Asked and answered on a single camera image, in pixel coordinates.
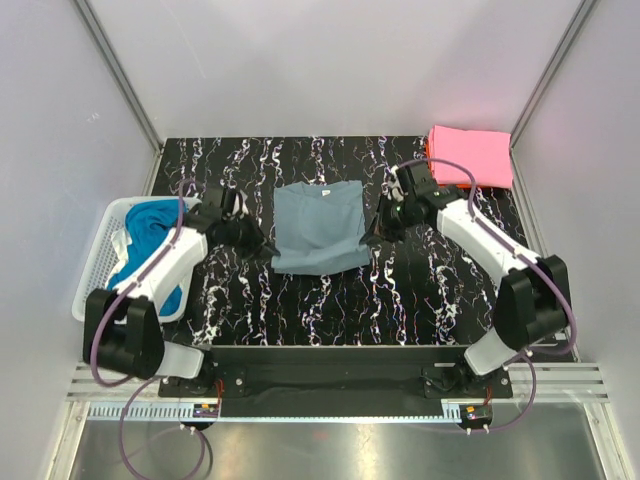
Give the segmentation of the grey-blue t shirt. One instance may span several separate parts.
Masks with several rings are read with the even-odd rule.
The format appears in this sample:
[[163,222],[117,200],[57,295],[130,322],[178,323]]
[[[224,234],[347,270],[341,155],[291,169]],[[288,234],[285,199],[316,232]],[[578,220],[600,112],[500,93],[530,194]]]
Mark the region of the grey-blue t shirt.
[[359,180],[329,185],[303,182],[274,190],[278,274],[335,275],[370,263],[365,233],[363,185]]

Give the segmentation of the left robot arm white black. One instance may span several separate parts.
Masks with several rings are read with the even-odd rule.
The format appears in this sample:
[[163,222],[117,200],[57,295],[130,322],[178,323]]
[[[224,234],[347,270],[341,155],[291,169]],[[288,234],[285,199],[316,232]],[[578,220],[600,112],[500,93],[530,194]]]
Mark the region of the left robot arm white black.
[[194,206],[182,194],[171,202],[167,235],[159,246],[123,281],[93,290],[85,302],[82,359],[102,387],[164,378],[199,388],[219,386],[202,350],[165,340],[162,307],[218,246],[232,248],[243,259],[279,253],[239,189],[209,187]]

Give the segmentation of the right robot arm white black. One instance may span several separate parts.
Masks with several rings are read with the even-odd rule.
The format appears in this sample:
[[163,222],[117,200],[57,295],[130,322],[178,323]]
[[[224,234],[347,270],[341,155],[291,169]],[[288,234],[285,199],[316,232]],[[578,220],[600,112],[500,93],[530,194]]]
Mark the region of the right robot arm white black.
[[469,190],[441,186],[428,160],[392,168],[373,220],[361,241],[367,246],[405,239],[407,229],[427,225],[459,245],[498,287],[491,328],[456,363],[426,384],[446,396],[483,394],[497,374],[539,342],[568,330],[564,355],[576,341],[568,269],[563,260],[522,246],[475,207],[477,181]]

